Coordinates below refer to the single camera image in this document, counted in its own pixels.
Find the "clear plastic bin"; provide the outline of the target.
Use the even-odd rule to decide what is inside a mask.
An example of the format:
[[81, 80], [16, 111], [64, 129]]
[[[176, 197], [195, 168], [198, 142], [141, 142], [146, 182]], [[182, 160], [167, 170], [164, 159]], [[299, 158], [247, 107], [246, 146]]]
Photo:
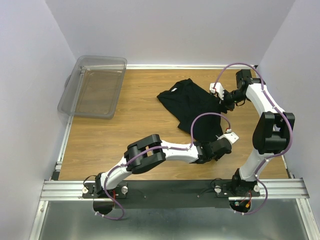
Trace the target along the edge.
[[112, 119], [120, 97], [127, 60], [83, 55], [65, 84], [57, 110], [68, 116]]

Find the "black t shirt blue logo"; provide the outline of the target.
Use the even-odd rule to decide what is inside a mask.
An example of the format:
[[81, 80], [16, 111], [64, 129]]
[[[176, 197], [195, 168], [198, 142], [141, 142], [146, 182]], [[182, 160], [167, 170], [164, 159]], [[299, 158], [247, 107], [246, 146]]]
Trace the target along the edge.
[[[193, 120], [203, 113], [227, 113], [221, 110], [220, 99], [195, 84], [190, 78], [176, 82], [157, 99], [179, 120], [178, 128], [191, 132]], [[223, 134], [221, 117], [206, 115], [193, 126], [193, 138], [201, 142], [214, 142]]]

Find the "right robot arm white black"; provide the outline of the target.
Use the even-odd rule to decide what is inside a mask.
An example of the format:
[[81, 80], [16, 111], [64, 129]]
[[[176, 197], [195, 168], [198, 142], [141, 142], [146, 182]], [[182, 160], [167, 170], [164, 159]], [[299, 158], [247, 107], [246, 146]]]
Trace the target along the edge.
[[238, 103], [250, 101], [259, 115], [252, 135], [253, 150], [245, 164], [236, 170], [229, 186], [235, 196], [243, 196], [255, 189], [257, 179], [268, 162], [291, 147], [295, 116], [285, 112], [274, 101], [264, 80], [253, 78], [249, 69], [236, 73], [236, 86], [229, 92], [216, 82], [210, 91], [220, 98], [221, 104], [229, 111]]

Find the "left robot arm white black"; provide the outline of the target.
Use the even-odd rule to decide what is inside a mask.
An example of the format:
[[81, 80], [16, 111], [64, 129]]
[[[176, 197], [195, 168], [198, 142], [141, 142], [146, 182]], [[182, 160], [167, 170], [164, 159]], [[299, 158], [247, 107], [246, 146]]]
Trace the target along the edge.
[[127, 146], [121, 160], [107, 172], [95, 177], [93, 191], [101, 198], [130, 175], [146, 173], [165, 161], [182, 161], [187, 164], [205, 164], [232, 152], [239, 137], [226, 132], [215, 141], [194, 141], [191, 144], [170, 143], [158, 134], [149, 135]]

